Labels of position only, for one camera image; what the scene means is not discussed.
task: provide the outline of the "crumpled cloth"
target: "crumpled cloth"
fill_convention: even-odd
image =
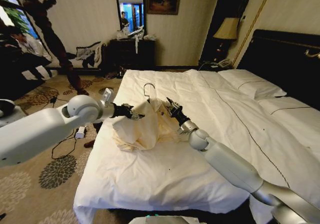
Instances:
[[[185,135],[177,133],[179,123],[170,117],[165,102],[160,99],[150,99],[150,103],[144,101],[132,110],[145,117],[139,120],[119,117],[112,124],[113,139],[122,151],[149,150],[164,141],[186,140]]]
[[[94,52],[92,50],[90,50],[89,48],[81,48],[77,51],[76,53],[76,60],[85,60],[88,57],[90,57],[92,54],[94,54]]]

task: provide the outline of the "headboard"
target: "headboard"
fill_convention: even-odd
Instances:
[[[320,110],[320,35],[257,29],[238,69],[246,69]]]

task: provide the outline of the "patterned carpet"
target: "patterned carpet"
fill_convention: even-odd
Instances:
[[[99,99],[106,87],[118,91],[121,79],[81,76],[90,96]],[[65,75],[57,75],[45,84],[16,100],[26,113],[51,108],[48,100],[58,96],[54,107],[61,106],[76,95]],[[73,201],[91,148],[84,144],[96,138],[96,130],[89,125],[85,138],[78,139],[75,150],[65,158],[52,159],[52,147],[31,160],[7,166],[0,171],[0,214],[6,213],[1,224],[77,224]],[[75,139],[59,145],[53,157],[69,153]],[[120,224],[114,213],[98,211],[94,223]]]

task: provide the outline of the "dresser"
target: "dresser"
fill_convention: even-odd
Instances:
[[[155,67],[155,41],[139,40],[136,53],[134,39],[113,39],[107,50],[107,65],[133,70],[153,70]]]

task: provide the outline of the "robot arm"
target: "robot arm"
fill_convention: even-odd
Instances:
[[[132,112],[128,104],[118,106],[109,102],[108,94],[111,92],[105,92],[104,99],[99,101],[77,95],[65,105],[43,109],[0,128],[0,167],[31,159],[81,125],[117,116],[133,120],[144,117]]]
[[[291,189],[263,180],[253,165],[222,143],[199,129],[182,112],[182,106],[169,101],[168,111],[180,125],[180,133],[189,133],[189,144],[234,186],[249,192],[258,201],[274,206],[273,217],[281,224],[320,223],[320,210]]]

